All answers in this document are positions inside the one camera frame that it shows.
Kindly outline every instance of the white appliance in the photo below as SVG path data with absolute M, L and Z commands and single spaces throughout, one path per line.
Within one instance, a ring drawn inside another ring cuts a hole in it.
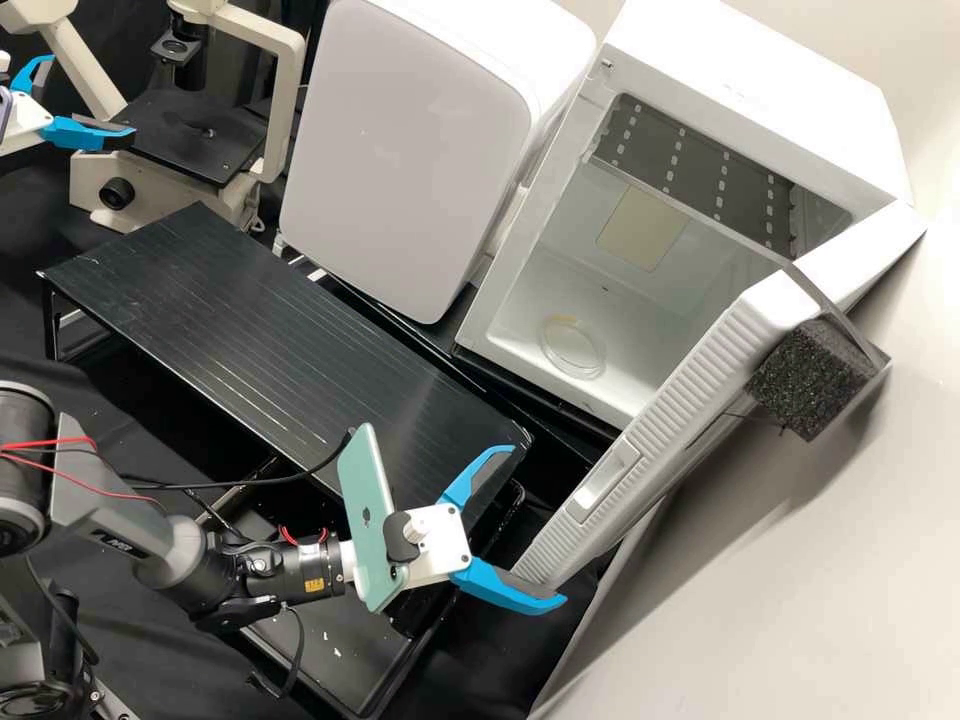
M 627 0 L 458 342 L 623 430 L 518 562 L 556 587 L 749 410 L 744 382 L 922 234 L 880 90 L 710 0 Z
M 280 216 L 284 242 L 436 322 L 536 167 L 595 45 L 551 0 L 334 0 Z

